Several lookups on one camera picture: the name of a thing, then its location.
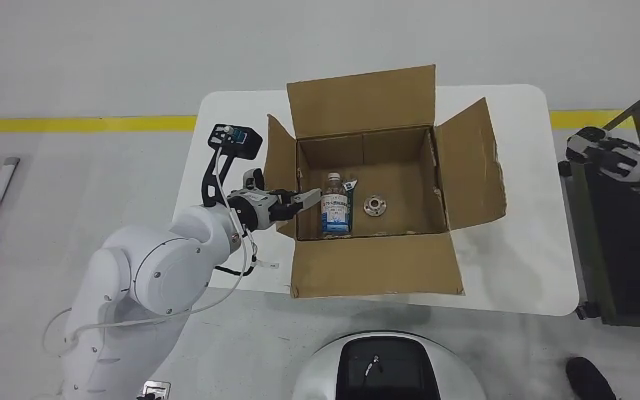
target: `yellow floor line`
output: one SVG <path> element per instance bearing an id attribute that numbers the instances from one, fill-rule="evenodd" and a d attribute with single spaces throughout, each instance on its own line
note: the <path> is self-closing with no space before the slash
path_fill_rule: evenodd
<path id="1" fill-rule="evenodd" d="M 0 133 L 193 132 L 195 115 L 0 119 Z"/>
<path id="2" fill-rule="evenodd" d="M 553 129 L 603 126 L 622 110 L 551 111 Z M 0 133 L 193 132 L 195 115 L 0 119 Z M 620 128 L 635 129 L 627 119 Z"/>

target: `bottle label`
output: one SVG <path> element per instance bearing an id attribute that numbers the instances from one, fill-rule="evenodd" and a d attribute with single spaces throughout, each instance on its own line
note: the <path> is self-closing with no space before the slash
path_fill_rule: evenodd
<path id="1" fill-rule="evenodd" d="M 325 194 L 320 201 L 323 232 L 349 232 L 347 196 Z"/>

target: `white cable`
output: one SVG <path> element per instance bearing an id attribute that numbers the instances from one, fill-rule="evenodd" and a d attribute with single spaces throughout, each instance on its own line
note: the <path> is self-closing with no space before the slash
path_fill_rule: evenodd
<path id="1" fill-rule="evenodd" d="M 258 245 L 256 244 L 256 242 L 253 240 L 253 235 L 251 234 L 250 230 L 247 230 L 247 236 L 249 237 L 249 241 L 251 242 L 251 250 L 253 250 L 253 255 L 251 257 L 251 265 L 255 266 L 254 264 L 257 262 L 254 262 L 253 259 L 254 257 L 256 257 L 258 255 Z"/>
<path id="2" fill-rule="evenodd" d="M 220 175 L 219 175 L 219 169 L 218 169 L 218 161 L 220 160 L 220 153 L 221 152 L 218 152 L 218 154 L 216 155 L 216 167 L 215 167 L 216 181 L 218 183 L 218 189 L 220 190 L 220 195 L 222 197 L 222 200 L 224 201 L 224 204 L 227 207 L 227 210 L 229 211 L 229 219 L 231 219 L 231 223 L 233 224 L 234 229 L 236 230 L 238 235 L 240 235 L 240 243 L 242 244 L 242 253 L 244 254 L 244 261 L 242 262 L 242 271 L 241 271 L 240 275 L 238 276 L 238 279 L 236 280 L 234 285 L 220 299 L 214 301 L 213 303 L 209 304 L 208 306 L 198 308 L 197 310 L 182 311 L 182 312 L 179 312 L 177 314 L 169 315 L 169 316 L 166 316 L 166 317 L 143 319 L 143 320 L 137 320 L 137 321 L 115 322 L 115 323 L 111 323 L 111 324 L 89 324 L 89 325 L 83 325 L 83 326 L 79 327 L 78 329 L 76 329 L 75 331 L 73 331 L 71 333 L 71 335 L 69 335 L 67 337 L 67 343 L 68 343 L 67 348 L 61 350 L 60 352 L 48 352 L 46 350 L 46 348 L 44 347 L 44 339 L 45 339 L 45 336 L 47 335 L 47 331 L 49 330 L 49 327 L 51 326 L 53 321 L 55 321 L 59 316 L 61 316 L 62 314 L 66 313 L 66 312 L 71 311 L 71 309 L 67 309 L 67 310 L 61 311 L 60 313 L 58 313 L 55 317 L 53 317 L 49 321 L 49 323 L 47 324 L 47 327 L 45 328 L 45 330 L 44 330 L 44 332 L 42 334 L 42 345 L 43 345 L 43 349 L 45 349 L 45 352 L 47 354 L 54 354 L 56 356 L 62 356 L 62 355 L 67 354 L 69 351 L 73 350 L 73 348 L 78 344 L 78 335 L 81 332 L 84 332 L 84 331 L 89 330 L 89 329 L 115 328 L 115 327 L 120 327 L 120 326 L 133 326 L 133 325 L 160 323 L 160 322 L 164 322 L 164 321 L 167 321 L 167 320 L 170 320 L 170 319 L 173 319 L 173 318 L 184 317 L 184 316 L 197 314 L 199 312 L 208 310 L 211 307 L 217 306 L 218 304 L 222 303 L 229 296 L 231 296 L 231 293 L 233 293 L 233 291 L 236 290 L 236 288 L 240 284 L 240 280 L 242 280 L 242 276 L 244 275 L 244 273 L 245 273 L 245 271 L 247 269 L 248 257 L 247 257 L 247 245 L 244 242 L 244 239 L 242 237 L 243 229 L 242 229 L 242 227 L 238 226 L 238 223 L 236 222 L 236 219 L 233 218 L 233 213 L 235 212 L 235 210 L 231 209 L 231 207 L 229 206 L 229 201 L 227 201 L 227 196 L 224 193 L 224 190 L 222 189 L 222 183 L 220 182 Z M 251 244 L 252 244 L 252 250 L 256 249 L 257 246 L 253 242 L 253 238 L 250 237 L 250 240 L 251 240 Z"/>
<path id="3" fill-rule="evenodd" d="M 47 345 L 45 344 L 45 339 L 47 337 L 47 332 L 49 331 L 49 328 L 51 328 L 51 324 L 53 324 L 53 322 L 55 320 L 57 320 L 58 318 L 60 318 L 60 316 L 68 313 L 69 311 L 71 311 L 71 307 L 67 308 L 66 310 L 62 310 L 59 313 L 57 313 L 56 315 L 53 316 L 53 318 L 51 318 L 49 320 L 49 322 L 47 322 L 47 326 L 44 328 L 44 332 L 42 332 L 42 337 L 40 337 L 40 347 L 42 347 L 42 351 L 45 352 L 45 354 L 48 354 L 50 356 L 57 356 L 58 353 L 55 351 L 49 351 L 49 349 L 47 349 Z"/>

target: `shoe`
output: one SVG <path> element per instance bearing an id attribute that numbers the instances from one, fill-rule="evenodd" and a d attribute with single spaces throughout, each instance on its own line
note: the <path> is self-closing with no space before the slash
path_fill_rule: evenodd
<path id="1" fill-rule="evenodd" d="M 580 400 L 617 400 L 607 379 L 586 358 L 569 359 L 565 371 L 571 389 Z"/>

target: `box flap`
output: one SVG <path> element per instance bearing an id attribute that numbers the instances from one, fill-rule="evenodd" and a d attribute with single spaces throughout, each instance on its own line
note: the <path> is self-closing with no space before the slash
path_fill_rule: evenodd
<path id="1" fill-rule="evenodd" d="M 296 242 L 292 297 L 461 294 L 448 233 Z"/>
<path id="2" fill-rule="evenodd" d="M 486 99 L 436 127 L 435 136 L 449 227 L 503 217 L 507 200 Z"/>
<path id="3" fill-rule="evenodd" d="M 267 190 L 297 190 L 296 140 L 289 135 L 280 122 L 271 114 L 269 118 L 269 140 L 267 161 L 264 165 L 264 181 Z M 295 239 L 295 219 L 276 225 L 278 232 Z"/>
<path id="4" fill-rule="evenodd" d="M 435 65 L 287 85 L 298 139 L 433 125 Z"/>

